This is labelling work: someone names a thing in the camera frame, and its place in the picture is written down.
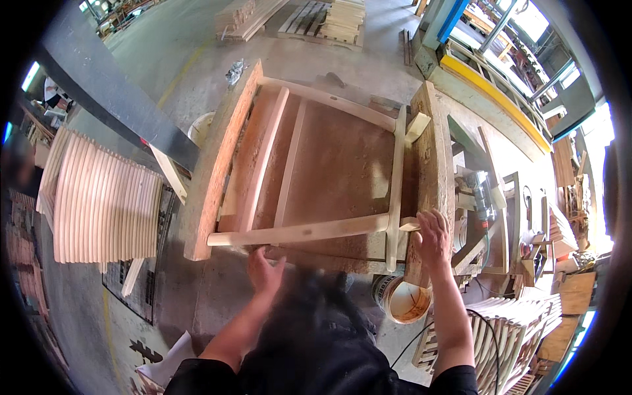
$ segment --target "worker's right hand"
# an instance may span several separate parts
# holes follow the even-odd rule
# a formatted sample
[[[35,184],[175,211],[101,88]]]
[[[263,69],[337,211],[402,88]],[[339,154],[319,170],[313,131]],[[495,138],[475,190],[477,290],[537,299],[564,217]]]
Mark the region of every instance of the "worker's right hand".
[[[412,235],[415,250],[430,273],[450,268],[452,246],[446,217],[437,209],[417,213],[419,232]]]
[[[264,257],[264,248],[248,256],[248,277],[255,288],[255,294],[274,297],[281,285],[285,257],[281,258],[275,266],[272,266]]]

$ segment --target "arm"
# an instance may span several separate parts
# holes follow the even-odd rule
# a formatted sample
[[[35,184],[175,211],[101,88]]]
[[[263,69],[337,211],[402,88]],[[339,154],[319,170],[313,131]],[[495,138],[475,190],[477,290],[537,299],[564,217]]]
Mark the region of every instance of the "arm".
[[[470,319],[463,305],[450,265],[452,246],[446,218],[436,209],[417,213],[421,233],[413,234],[415,248],[430,272],[434,293],[434,320],[439,356],[433,380],[445,370],[474,365]]]
[[[200,358],[219,360],[239,372],[243,357],[256,345],[259,330],[272,308],[272,301],[281,285],[285,258],[271,266],[264,258],[263,247],[248,257],[248,276],[255,296],[248,305],[206,346]]]

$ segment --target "black sleeve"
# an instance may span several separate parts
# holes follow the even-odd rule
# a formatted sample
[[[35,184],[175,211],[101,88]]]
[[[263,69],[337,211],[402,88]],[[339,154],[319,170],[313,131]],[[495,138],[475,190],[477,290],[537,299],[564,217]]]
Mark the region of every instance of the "black sleeve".
[[[196,394],[243,395],[230,366],[222,361],[192,358],[180,363],[164,395]]]
[[[432,382],[430,393],[477,395],[476,370],[469,365],[453,366]]]

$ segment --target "worker's left hand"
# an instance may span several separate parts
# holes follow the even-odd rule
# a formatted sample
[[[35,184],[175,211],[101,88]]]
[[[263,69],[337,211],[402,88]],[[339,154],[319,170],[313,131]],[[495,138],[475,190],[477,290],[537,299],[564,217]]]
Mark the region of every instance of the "worker's left hand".
[[[248,277],[255,287],[255,294],[274,296],[281,285],[286,259],[283,257],[272,266],[264,258],[264,248],[259,248],[248,257]]]

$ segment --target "pallet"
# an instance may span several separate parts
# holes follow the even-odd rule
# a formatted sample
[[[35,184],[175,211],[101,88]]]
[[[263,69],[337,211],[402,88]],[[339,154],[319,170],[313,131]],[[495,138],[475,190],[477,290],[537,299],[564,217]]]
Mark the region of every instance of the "pallet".
[[[280,39],[295,39],[327,46],[341,46],[352,51],[362,52],[364,43],[364,24],[360,27],[360,34],[354,42],[338,40],[335,37],[322,35],[320,28],[325,23],[327,9],[331,3],[321,1],[308,1],[303,6],[298,6],[292,15],[281,25],[277,32]]]

